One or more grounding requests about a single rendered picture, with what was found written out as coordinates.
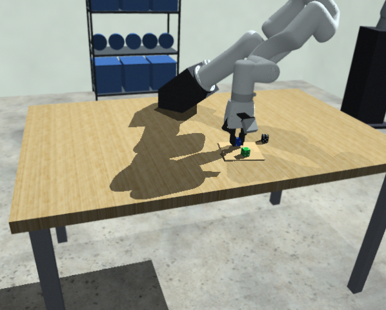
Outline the green die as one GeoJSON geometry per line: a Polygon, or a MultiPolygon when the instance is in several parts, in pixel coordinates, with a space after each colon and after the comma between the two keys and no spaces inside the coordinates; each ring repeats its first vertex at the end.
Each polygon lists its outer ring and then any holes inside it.
{"type": "Polygon", "coordinates": [[[250,149],[248,147],[241,148],[241,155],[243,157],[250,156],[250,149]]]}

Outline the brown mat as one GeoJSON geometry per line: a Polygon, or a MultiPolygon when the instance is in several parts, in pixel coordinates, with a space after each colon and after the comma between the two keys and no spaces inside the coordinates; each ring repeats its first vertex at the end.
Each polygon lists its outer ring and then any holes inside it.
{"type": "Polygon", "coordinates": [[[230,142],[218,142],[225,161],[253,161],[265,160],[255,142],[244,142],[242,146],[233,147],[230,142]],[[243,157],[241,148],[248,147],[250,156],[243,157]]]}

